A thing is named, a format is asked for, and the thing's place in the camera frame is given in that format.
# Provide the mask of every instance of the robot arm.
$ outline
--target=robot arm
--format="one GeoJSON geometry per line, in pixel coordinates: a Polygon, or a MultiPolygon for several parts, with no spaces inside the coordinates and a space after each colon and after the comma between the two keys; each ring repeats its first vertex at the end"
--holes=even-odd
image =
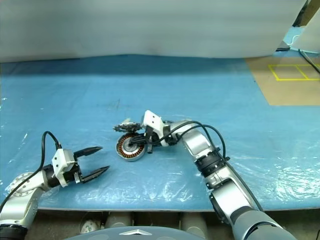
{"type": "Polygon", "coordinates": [[[119,139],[116,150],[127,161],[135,161],[143,155],[145,146],[147,152],[152,153],[154,146],[167,147],[182,141],[211,190],[209,198],[214,211],[222,222],[231,225],[236,240],[295,240],[261,211],[248,186],[228,163],[229,158],[220,154],[210,136],[207,136],[208,140],[196,129],[203,127],[199,124],[196,121],[165,122],[147,110],[140,127],[137,123],[123,122],[114,128],[127,132],[119,139]],[[140,128],[145,132],[136,133],[140,128]]]}
{"type": "Polygon", "coordinates": [[[88,147],[76,152],[61,148],[56,144],[57,150],[52,158],[52,164],[42,167],[34,176],[26,172],[17,176],[9,188],[14,193],[1,205],[0,212],[0,240],[23,240],[30,228],[36,212],[41,195],[51,188],[68,186],[70,182],[87,183],[104,173],[109,166],[101,167],[83,176],[78,157],[91,155],[102,147],[88,147]]]}

